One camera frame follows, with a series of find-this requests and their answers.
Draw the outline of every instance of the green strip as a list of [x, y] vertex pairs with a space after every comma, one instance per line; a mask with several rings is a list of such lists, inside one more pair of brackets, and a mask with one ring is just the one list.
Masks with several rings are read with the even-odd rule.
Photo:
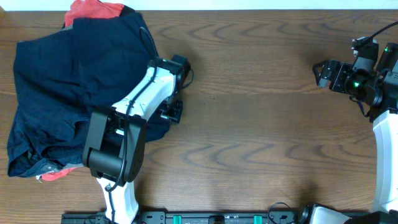
[[173, 217], [173, 224], [181, 224], [182, 223], [182, 217], [181, 215], [175, 215]]
[[254, 224], [262, 224], [262, 216], [255, 215], [254, 216]]

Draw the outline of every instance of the wood grain surface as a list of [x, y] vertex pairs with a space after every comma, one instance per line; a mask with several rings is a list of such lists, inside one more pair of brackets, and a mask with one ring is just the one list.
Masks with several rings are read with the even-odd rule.
[[[59, 223], [104, 209], [87, 168], [55, 182], [7, 176], [17, 98], [16, 42], [57, 32], [64, 12], [6, 12], [0, 20], [0, 223]], [[143, 12], [160, 55], [189, 57], [195, 81], [181, 123], [146, 145], [136, 180], [143, 206], [170, 211], [267, 210], [274, 202], [371, 208], [372, 124], [348, 95], [319, 89], [312, 65], [353, 61], [351, 39], [395, 21], [396, 11]], [[380, 49], [397, 40], [392, 28]]]

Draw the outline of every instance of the navy blue cloth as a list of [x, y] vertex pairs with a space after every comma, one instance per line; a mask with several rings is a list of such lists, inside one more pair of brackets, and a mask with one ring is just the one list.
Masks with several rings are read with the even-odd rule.
[[[75, 19], [71, 30], [17, 44], [19, 105], [7, 144], [8, 176], [32, 177], [81, 163], [93, 108], [123, 99], [146, 74], [150, 55], [140, 27], [148, 30], [137, 12]], [[168, 122], [152, 117], [146, 140], [168, 130]]]

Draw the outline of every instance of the folded garment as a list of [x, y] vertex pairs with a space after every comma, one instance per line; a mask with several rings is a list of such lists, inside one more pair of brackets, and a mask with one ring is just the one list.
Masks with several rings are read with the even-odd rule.
[[65, 14], [65, 26], [73, 24], [77, 18], [103, 18], [118, 17], [124, 5], [120, 3], [100, 2], [99, 0], [75, 0], [70, 10]]
[[[150, 55], [139, 13], [75, 19], [73, 29], [20, 42], [14, 62], [18, 108], [7, 150], [10, 177], [32, 177], [81, 164], [91, 112], [123, 99], [144, 77]], [[148, 121], [146, 141], [169, 123]]]

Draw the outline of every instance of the wooden tabletop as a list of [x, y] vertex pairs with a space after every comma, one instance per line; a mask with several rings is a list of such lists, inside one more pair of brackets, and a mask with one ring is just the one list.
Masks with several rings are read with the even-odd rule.
[[[267, 210], [274, 202], [371, 208], [372, 124], [348, 95], [319, 89], [312, 65], [353, 61], [351, 39], [398, 18], [394, 11], [144, 12], [160, 55], [188, 56], [195, 81], [181, 123], [146, 144], [135, 181], [140, 205], [186, 210]], [[0, 16], [0, 223], [59, 223], [65, 212], [104, 209], [87, 168], [55, 182], [7, 176], [17, 98], [16, 42], [57, 32], [64, 12]], [[392, 28], [377, 40], [397, 40]]]

